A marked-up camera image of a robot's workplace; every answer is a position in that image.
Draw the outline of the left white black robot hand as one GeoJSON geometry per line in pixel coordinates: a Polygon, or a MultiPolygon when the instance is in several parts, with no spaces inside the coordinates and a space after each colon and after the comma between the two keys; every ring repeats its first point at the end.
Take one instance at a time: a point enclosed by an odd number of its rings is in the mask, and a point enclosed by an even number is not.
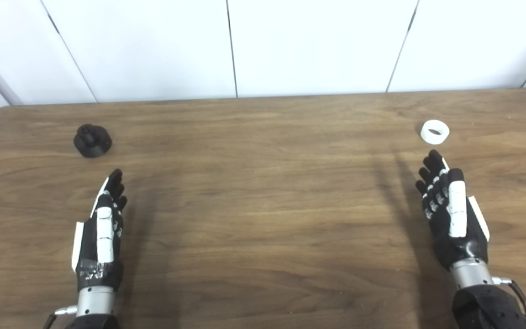
{"type": "Polygon", "coordinates": [[[127,204],[123,173],[114,170],[104,180],[89,218],[77,222],[71,256],[77,290],[106,286],[120,288],[125,266],[121,260],[124,230],[123,210],[127,204]]]}

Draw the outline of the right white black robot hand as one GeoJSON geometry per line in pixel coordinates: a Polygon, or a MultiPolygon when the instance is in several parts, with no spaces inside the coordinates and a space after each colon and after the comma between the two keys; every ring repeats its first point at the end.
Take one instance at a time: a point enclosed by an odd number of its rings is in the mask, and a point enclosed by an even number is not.
{"type": "Polygon", "coordinates": [[[422,163],[416,189],[421,195],[437,261],[447,270],[467,259],[488,263],[490,232],[480,208],[466,195],[463,171],[450,167],[434,149],[422,163]]]}

